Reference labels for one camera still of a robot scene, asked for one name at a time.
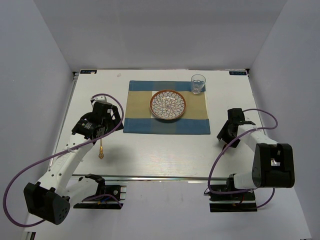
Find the blue beige white cloth napkin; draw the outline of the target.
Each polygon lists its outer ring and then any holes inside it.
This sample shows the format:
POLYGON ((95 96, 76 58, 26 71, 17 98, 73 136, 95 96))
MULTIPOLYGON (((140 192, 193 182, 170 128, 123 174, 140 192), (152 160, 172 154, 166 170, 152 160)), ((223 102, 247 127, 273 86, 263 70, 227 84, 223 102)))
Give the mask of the blue beige white cloth napkin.
POLYGON ((200 94, 191 92, 190 81, 129 82, 124 119, 124 133, 158 135, 209 135, 210 120, 206 104, 206 88, 200 94), (153 95, 163 90, 180 93, 186 102, 184 114, 172 120, 159 119, 150 110, 153 95))

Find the gold fork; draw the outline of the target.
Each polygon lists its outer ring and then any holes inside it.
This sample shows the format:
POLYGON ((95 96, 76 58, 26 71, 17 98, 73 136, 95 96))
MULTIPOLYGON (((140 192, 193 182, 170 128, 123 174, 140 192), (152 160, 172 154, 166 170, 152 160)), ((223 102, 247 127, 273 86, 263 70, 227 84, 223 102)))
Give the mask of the gold fork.
POLYGON ((103 141, 102 141, 102 139, 100 139, 98 157, 99 157, 101 160, 104 158, 104 149, 103 149, 103 141))

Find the floral ceramic plate orange rim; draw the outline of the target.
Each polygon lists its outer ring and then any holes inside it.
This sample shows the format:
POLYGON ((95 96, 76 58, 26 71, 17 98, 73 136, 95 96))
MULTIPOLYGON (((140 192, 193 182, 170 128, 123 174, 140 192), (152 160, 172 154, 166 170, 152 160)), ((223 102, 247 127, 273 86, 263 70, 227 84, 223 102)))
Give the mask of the floral ceramic plate orange rim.
POLYGON ((160 120, 180 118, 185 113, 186 106, 185 98, 179 92, 170 89, 157 91, 149 102, 151 113, 160 120))

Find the clear drinking glass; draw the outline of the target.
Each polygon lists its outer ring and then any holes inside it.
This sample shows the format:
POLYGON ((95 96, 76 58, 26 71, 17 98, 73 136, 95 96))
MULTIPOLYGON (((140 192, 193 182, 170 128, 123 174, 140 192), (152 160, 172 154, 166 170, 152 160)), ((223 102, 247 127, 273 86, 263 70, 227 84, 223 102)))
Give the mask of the clear drinking glass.
POLYGON ((191 92, 200 94, 206 84, 206 78, 201 74, 195 74, 191 77, 191 92))

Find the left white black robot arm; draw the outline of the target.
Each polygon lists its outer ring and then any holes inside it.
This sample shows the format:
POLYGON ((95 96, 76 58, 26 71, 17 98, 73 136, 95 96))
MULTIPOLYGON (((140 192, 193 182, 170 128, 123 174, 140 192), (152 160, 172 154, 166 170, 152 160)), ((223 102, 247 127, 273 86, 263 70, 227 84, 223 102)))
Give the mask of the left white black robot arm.
POLYGON ((65 146, 66 153, 56 157, 50 169, 23 190, 28 212, 55 225, 65 220, 74 205, 83 200, 99 200, 106 194, 105 179, 92 173, 68 186, 74 171, 96 144, 97 138, 112 130, 123 129, 118 108, 106 97, 95 98, 91 105, 92 111, 84 114, 73 127, 65 146))

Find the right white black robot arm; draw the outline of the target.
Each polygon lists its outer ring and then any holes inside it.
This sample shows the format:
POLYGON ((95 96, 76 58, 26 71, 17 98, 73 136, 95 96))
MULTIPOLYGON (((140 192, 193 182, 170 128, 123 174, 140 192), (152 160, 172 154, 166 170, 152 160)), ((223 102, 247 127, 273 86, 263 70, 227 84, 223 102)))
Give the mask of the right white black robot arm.
POLYGON ((252 168, 245 173, 233 173, 223 188, 210 189, 217 195, 227 195, 236 200, 243 193, 260 188, 292 188, 295 184, 293 148, 288 143, 278 143, 264 133, 264 127, 245 118, 245 110, 231 108, 218 140, 225 145, 221 153, 236 148, 244 142, 254 153, 252 168))

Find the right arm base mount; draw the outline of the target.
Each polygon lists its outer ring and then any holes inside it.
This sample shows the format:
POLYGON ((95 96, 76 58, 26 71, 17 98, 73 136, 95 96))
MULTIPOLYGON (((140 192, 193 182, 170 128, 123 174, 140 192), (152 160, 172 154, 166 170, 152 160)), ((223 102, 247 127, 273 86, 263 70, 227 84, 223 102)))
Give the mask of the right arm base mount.
POLYGON ((205 196, 209 196, 209 208, 211 213, 244 213, 257 212, 256 197, 254 192, 237 194, 215 194, 207 187, 205 196))

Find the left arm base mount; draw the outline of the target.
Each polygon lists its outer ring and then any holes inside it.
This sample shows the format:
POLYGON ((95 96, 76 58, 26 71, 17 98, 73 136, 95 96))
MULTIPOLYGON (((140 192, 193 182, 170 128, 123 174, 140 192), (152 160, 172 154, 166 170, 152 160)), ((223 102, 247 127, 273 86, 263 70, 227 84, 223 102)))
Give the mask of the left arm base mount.
POLYGON ((100 175, 87 174, 80 177, 83 179, 93 180, 97 184, 94 195, 88 195, 84 201, 73 206, 74 209, 91 209, 91 210, 121 210, 126 199, 127 186, 122 183, 106 181, 100 175))

